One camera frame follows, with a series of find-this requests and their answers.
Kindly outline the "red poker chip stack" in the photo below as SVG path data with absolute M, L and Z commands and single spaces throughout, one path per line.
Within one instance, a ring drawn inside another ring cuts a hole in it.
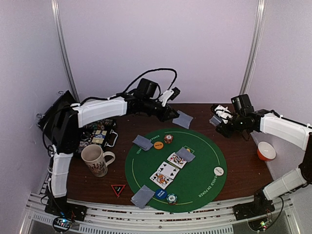
M 172 143 L 173 142 L 173 135 L 171 135 L 171 134 L 166 134 L 165 136 L 164 136 L 164 142 L 166 143 L 166 144 L 170 144 L 170 143 Z

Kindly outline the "blue playing card deck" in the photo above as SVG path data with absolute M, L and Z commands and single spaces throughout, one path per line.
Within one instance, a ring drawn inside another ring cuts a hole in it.
M 214 127 L 217 127 L 217 126 L 222 122 L 222 119 L 219 118 L 219 117 L 216 116 L 216 115 L 213 115 L 213 117 L 209 120 L 209 122 L 210 122 Z

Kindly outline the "blue poker chip stack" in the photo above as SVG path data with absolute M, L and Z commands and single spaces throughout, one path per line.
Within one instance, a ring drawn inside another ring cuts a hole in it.
M 175 194 L 168 194 L 166 199 L 170 205 L 175 205 L 177 203 L 177 195 Z

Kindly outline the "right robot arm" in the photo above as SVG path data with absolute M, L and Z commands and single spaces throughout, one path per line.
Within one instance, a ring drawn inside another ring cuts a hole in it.
M 268 140 L 275 146 L 278 162 L 289 169 L 284 174 L 279 169 L 275 175 L 280 177 L 254 194 L 250 211 L 260 215 L 272 200 L 312 183 L 312 126 L 286 118 L 275 110 L 255 110 L 247 94 L 233 97 L 231 104 L 232 111 L 221 104 L 211 107 L 211 124 L 216 131 L 227 138 L 234 133 L 256 132 L 259 143 Z

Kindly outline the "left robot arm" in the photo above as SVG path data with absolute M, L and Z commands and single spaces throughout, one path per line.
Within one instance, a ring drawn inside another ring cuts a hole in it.
M 169 87 L 154 98 L 157 87 L 157 83 L 142 78 L 137 88 L 108 98 L 90 97 L 86 102 L 73 103 L 62 96 L 38 121 L 43 136 L 52 143 L 53 167 L 48 188 L 55 198 L 50 206 L 59 216 L 66 216 L 70 212 L 70 205 L 61 198 L 67 195 L 69 164 L 78 148 L 79 132 L 84 126 L 106 118 L 137 113 L 155 116 L 161 122 L 179 117 L 179 113 L 167 102 L 174 100 L 180 90 Z

